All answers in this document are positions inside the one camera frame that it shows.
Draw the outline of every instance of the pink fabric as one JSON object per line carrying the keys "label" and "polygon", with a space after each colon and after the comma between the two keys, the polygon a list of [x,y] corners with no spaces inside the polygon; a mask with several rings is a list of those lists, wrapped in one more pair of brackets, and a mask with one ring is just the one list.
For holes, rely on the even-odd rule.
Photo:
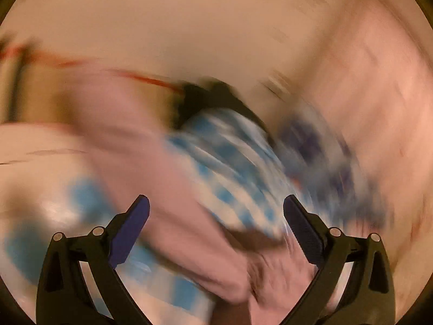
{"label": "pink fabric", "polygon": [[279,324],[314,274],[296,240],[263,255],[235,251],[194,199],[188,178],[166,148],[164,129],[134,101],[127,80],[85,64],[73,69],[67,84],[76,129],[118,211],[146,195],[151,214],[142,237],[155,251],[224,300],[250,299],[254,324]]}

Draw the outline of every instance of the screw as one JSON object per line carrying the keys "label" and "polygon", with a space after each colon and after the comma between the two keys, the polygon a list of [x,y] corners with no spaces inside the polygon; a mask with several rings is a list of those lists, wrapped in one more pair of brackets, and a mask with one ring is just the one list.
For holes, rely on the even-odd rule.
{"label": "screw", "polygon": [[100,236],[101,234],[104,233],[104,228],[103,227],[95,227],[92,231],[94,236]]}
{"label": "screw", "polygon": [[53,240],[60,241],[63,238],[63,234],[60,232],[57,232],[54,236],[53,236]]}
{"label": "screw", "polygon": [[374,242],[380,242],[380,236],[377,233],[372,233],[370,237]]}
{"label": "screw", "polygon": [[340,236],[341,236],[341,230],[340,230],[339,228],[337,228],[337,227],[332,227],[332,228],[329,230],[329,232],[330,232],[330,234],[331,234],[332,236],[334,236],[334,237],[340,237]]}

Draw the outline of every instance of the blue and white checkered cloth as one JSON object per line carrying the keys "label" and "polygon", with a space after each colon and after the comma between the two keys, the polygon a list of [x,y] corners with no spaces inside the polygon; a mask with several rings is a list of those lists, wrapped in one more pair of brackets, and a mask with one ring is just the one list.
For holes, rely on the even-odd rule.
{"label": "blue and white checkered cloth", "polygon": [[[172,133],[168,145],[189,174],[197,200],[226,227],[255,227],[277,237],[287,231],[282,210],[284,198],[296,194],[302,203],[309,203],[304,200],[308,197],[303,197],[287,180],[263,130],[233,111],[218,109],[199,114],[182,131]],[[94,226],[105,226],[115,214],[93,181],[72,182],[68,194],[73,202],[68,207],[70,215],[75,217],[75,225],[79,221],[79,228],[73,228],[68,235],[87,234]],[[49,240],[38,236],[50,234],[38,233],[44,227],[35,221],[20,224],[4,236],[2,253],[24,275],[29,288],[35,289],[49,244]],[[85,276],[89,275],[88,266],[82,266]],[[208,322],[213,296],[166,266],[144,245],[136,243],[117,271],[154,325]],[[96,285],[90,277],[86,279],[97,309],[109,316]]]}

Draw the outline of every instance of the pink cloth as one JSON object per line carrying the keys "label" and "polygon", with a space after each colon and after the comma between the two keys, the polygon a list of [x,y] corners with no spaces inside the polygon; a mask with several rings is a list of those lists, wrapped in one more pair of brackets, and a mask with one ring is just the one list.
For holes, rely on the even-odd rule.
{"label": "pink cloth", "polygon": [[149,198],[144,240],[211,293],[230,303],[249,299],[253,324],[279,324],[314,275],[296,240],[263,255],[235,251],[194,199],[164,129],[134,100],[128,80],[85,64],[73,69],[67,89],[76,129],[118,211],[139,194]]}

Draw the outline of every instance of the purple gripper pad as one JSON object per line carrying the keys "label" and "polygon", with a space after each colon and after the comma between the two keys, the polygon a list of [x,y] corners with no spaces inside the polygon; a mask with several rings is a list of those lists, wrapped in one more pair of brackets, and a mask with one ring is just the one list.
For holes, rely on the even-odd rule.
{"label": "purple gripper pad", "polygon": [[283,212],[308,262],[320,267],[327,242],[326,225],[317,215],[308,213],[293,194],[285,198]]}
{"label": "purple gripper pad", "polygon": [[126,261],[150,215],[150,202],[139,195],[127,212],[116,215],[107,226],[110,241],[108,262],[115,269]]}

